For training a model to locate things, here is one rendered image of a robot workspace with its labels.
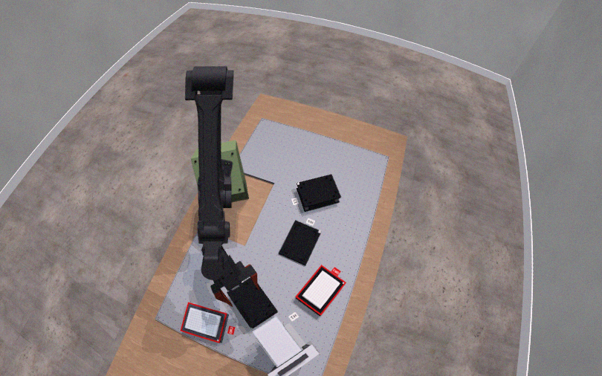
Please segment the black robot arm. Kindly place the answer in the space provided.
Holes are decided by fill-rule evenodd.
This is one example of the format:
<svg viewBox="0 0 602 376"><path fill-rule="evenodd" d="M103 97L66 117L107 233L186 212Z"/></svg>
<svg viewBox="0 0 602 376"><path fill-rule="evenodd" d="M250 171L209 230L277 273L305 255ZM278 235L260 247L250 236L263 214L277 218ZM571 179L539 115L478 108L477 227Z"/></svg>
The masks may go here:
<svg viewBox="0 0 602 376"><path fill-rule="evenodd" d="M232 99L233 70L227 66L195 66L193 71L186 72L185 100L194 100L198 112L201 273L236 293L243 287L238 278L241 272L230 255L224 263L227 253L222 247L230 238L230 222L224 221L223 208L232 208L231 177L225 176L230 176L233 162L221 159L221 103Z"/></svg>

